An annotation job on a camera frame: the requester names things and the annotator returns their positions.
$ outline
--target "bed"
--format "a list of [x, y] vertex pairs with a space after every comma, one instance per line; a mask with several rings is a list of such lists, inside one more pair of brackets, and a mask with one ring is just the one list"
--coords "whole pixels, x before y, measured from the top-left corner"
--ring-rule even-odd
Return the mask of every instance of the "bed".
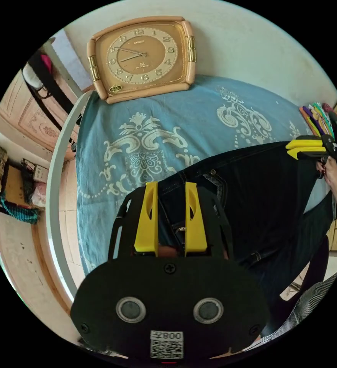
[[[59, 136], [47, 183], [51, 252], [72, 300], [77, 288], [61, 242], [59, 185], [67, 142], [84, 106], [76, 172], [79, 252], [86, 275], [107, 260], [115, 216], [135, 188], [225, 151], [311, 135], [298, 106], [238, 80], [197, 75], [189, 91], [113, 105], [96, 92], [85, 93]], [[318, 180], [305, 212], [328, 191], [325, 181]]]

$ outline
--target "wall clock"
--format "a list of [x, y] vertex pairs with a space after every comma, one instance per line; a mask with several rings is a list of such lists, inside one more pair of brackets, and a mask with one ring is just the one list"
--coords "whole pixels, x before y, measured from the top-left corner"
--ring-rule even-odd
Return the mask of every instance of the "wall clock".
[[180, 16], [125, 21], [87, 44], [93, 84], [108, 104], [189, 89], [196, 49], [191, 25]]

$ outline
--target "qr code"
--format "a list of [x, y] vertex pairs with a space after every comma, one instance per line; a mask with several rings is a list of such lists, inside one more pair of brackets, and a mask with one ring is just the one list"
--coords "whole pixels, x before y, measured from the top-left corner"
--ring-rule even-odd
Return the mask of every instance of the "qr code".
[[182, 359], [183, 341], [151, 340], [151, 358]]

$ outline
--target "screw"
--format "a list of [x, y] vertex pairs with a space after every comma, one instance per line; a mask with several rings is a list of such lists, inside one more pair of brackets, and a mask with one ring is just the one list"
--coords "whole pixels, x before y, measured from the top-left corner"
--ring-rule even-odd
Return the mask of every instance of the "screw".
[[249, 335], [255, 335], [258, 333], [259, 331], [259, 325], [254, 325], [250, 330], [249, 330]]
[[172, 275], [173, 273], [175, 273], [176, 271], [176, 266], [173, 263], [167, 263], [164, 267], [164, 271], [169, 274]]
[[89, 327], [85, 323], [82, 323], [81, 329], [85, 334], [89, 332]]

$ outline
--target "white bed frame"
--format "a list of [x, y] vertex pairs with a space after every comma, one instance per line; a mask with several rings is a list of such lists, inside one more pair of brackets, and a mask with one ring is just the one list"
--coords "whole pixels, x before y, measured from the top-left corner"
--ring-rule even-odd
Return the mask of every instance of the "white bed frame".
[[61, 240], [59, 221], [60, 181], [70, 136], [91, 93], [92, 91], [88, 91], [78, 98], [62, 127], [52, 155], [46, 187], [46, 228], [51, 256], [61, 284], [72, 302], [77, 293], [77, 286], [70, 273]]

